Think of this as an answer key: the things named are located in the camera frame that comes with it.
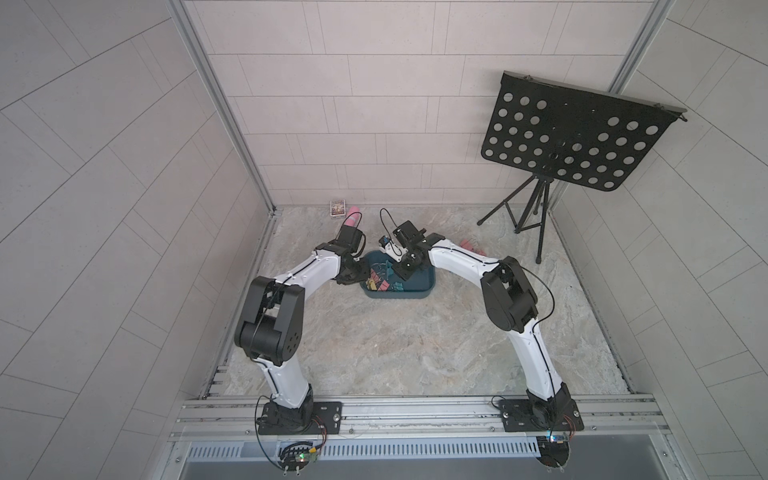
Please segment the teal plastic storage box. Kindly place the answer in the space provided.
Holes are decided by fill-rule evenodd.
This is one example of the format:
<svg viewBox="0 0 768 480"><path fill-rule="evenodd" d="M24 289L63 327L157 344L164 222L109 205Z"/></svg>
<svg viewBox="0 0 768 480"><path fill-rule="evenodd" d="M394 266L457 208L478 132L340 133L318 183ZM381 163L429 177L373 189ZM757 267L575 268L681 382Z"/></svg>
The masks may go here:
<svg viewBox="0 0 768 480"><path fill-rule="evenodd" d="M408 280L404 280L396 274L392 259L385 253L370 251L363 258L368 261L369 276L360 287L370 298L424 299L436 285L433 267L418 270Z"/></svg>

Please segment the pink binder clip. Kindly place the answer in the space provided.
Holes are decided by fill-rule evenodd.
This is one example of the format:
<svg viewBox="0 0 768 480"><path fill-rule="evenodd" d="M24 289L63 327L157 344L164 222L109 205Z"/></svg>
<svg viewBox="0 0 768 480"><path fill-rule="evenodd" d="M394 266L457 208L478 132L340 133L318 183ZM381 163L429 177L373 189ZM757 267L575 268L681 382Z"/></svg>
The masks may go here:
<svg viewBox="0 0 768 480"><path fill-rule="evenodd" d="M478 254L483 255L483 256L486 255L485 251L480 246L478 246L477 244L475 244L475 243L473 243L473 242L471 242L469 240L463 240L460 243L460 247L465 249L465 250L469 250L471 252L475 252L475 253L478 253Z"/></svg>

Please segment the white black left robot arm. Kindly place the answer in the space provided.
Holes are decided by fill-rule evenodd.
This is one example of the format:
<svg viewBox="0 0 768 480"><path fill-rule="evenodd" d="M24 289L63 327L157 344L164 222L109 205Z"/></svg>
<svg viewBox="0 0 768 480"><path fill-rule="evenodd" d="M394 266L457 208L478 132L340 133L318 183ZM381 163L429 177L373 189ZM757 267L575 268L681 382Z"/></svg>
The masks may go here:
<svg viewBox="0 0 768 480"><path fill-rule="evenodd" d="M272 391L271 423L289 431L312 422L313 391L295 357L303 335L306 299L323 284L364 282L370 273L362 257L365 234L342 225L337 236L315 247L307 259L276 277L251 281L235 328L234 344L257 365Z"/></svg>

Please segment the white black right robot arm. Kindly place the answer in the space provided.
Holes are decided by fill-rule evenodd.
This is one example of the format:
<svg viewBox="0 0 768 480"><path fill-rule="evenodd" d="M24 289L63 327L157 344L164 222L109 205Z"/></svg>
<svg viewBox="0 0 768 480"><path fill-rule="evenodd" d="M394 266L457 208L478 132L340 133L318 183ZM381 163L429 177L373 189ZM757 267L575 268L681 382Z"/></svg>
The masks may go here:
<svg viewBox="0 0 768 480"><path fill-rule="evenodd" d="M510 256L495 259L467 250L442 235L416 229L410 221L394 234L394 239L381 237L379 249L392 259L393 270L402 279L432 266L480 288L488 318L507 333L521 363L536 422L556 423L571 397L545 347L538 297L520 263Z"/></svg>

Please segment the binder clips pile in box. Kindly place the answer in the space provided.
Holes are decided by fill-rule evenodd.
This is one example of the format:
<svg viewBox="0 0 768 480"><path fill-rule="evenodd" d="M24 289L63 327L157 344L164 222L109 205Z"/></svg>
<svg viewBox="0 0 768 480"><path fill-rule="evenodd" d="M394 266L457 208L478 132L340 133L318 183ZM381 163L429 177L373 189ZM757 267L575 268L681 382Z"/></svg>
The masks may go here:
<svg viewBox="0 0 768 480"><path fill-rule="evenodd" d="M368 279L364 282L365 289L370 292L404 292L405 281L390 268L383 271L371 269Z"/></svg>

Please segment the small card box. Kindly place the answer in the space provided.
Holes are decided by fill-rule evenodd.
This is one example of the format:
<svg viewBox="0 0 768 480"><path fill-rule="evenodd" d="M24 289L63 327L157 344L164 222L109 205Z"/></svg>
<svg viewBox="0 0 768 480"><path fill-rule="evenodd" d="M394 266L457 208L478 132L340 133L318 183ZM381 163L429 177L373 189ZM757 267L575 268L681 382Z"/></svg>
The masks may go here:
<svg viewBox="0 0 768 480"><path fill-rule="evenodd" d="M330 216L345 217L347 215L346 202L343 199L332 200L329 204Z"/></svg>

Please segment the pink toy microphone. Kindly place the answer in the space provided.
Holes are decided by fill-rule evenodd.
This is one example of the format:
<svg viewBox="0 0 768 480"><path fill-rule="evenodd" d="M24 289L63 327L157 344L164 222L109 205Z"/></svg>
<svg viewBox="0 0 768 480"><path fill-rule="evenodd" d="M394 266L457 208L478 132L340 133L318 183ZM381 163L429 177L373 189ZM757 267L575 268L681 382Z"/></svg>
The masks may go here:
<svg viewBox="0 0 768 480"><path fill-rule="evenodd" d="M352 206L346 215L343 225L356 228L360 223L361 219L362 219L361 210L356 206Z"/></svg>

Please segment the left circuit board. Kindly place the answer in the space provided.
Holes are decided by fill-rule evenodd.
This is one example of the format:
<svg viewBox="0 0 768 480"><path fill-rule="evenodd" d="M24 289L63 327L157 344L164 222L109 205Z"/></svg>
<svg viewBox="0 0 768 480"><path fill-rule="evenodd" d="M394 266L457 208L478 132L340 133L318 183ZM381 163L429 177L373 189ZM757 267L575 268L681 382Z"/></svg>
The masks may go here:
<svg viewBox="0 0 768 480"><path fill-rule="evenodd" d="M319 456L319 447L310 441L299 441L282 447L278 453L278 466L284 475L294 472L299 475L310 463Z"/></svg>

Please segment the circuit board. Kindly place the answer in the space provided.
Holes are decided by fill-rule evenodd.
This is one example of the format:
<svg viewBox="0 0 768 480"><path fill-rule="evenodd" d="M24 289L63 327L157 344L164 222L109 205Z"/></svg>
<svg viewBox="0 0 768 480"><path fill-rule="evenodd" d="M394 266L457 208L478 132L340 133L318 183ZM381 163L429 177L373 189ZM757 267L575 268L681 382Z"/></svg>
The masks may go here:
<svg viewBox="0 0 768 480"><path fill-rule="evenodd" d="M551 437L537 437L539 457L537 460L547 468L562 470L570 457L570 445L567 440L553 440Z"/></svg>
<svg viewBox="0 0 768 480"><path fill-rule="evenodd" d="M282 447L278 453L278 466L284 475L294 472L299 475L310 463L319 456L319 447L310 441L299 441Z"/></svg>

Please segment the black music stand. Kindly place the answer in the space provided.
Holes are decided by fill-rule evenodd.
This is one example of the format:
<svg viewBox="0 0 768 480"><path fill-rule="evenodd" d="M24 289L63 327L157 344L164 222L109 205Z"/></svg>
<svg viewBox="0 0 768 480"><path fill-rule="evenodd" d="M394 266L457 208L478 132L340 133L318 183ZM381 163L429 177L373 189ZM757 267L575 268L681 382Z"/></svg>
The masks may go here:
<svg viewBox="0 0 768 480"><path fill-rule="evenodd" d="M546 228L555 181L616 190L685 109L506 71L481 143L483 159L529 172L516 232Z"/></svg>

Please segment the right circuit board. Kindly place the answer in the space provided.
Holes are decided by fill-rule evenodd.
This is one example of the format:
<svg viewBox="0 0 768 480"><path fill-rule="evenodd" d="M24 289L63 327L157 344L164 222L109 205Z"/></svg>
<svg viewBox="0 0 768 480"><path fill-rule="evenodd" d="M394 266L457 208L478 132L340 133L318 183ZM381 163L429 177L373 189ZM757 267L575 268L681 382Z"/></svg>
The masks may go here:
<svg viewBox="0 0 768 480"><path fill-rule="evenodd" d="M570 457L570 445L567 440L553 440L551 437L537 437L539 457L537 460L547 468L562 470Z"/></svg>

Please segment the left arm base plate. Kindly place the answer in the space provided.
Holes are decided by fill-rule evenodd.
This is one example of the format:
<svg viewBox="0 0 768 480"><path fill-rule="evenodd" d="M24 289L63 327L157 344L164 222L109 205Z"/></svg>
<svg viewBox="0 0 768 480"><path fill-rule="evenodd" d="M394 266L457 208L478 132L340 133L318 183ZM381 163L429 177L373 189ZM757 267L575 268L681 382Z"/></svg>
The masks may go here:
<svg viewBox="0 0 768 480"><path fill-rule="evenodd" d="M260 435L317 435L322 431L338 434L342 409L342 402L310 401L297 409L289 409L269 401L256 416L255 423Z"/></svg>

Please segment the aluminium mounting rail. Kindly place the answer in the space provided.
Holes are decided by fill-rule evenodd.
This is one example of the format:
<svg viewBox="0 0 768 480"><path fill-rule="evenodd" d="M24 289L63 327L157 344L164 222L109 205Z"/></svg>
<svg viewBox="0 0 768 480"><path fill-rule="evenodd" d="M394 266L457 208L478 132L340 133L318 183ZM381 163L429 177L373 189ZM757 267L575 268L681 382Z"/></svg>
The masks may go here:
<svg viewBox="0 0 768 480"><path fill-rule="evenodd" d="M483 437L515 435L571 440L587 435L656 435L671 429L649 394L575 396L554 426L538 426L522 396L319 397L315 414L330 439ZM258 421L278 429L277 438L300 434L275 408L255 397L185 402L169 439L251 440Z"/></svg>

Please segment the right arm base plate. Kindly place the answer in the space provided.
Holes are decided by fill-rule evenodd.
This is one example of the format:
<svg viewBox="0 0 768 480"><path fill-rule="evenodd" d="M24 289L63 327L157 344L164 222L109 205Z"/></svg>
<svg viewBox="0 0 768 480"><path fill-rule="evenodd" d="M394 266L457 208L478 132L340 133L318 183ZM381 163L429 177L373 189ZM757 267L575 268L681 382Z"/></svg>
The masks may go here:
<svg viewBox="0 0 768 480"><path fill-rule="evenodd" d="M491 404L500 414L506 432L566 432L584 430L581 414L573 399L553 402L529 398L496 397Z"/></svg>

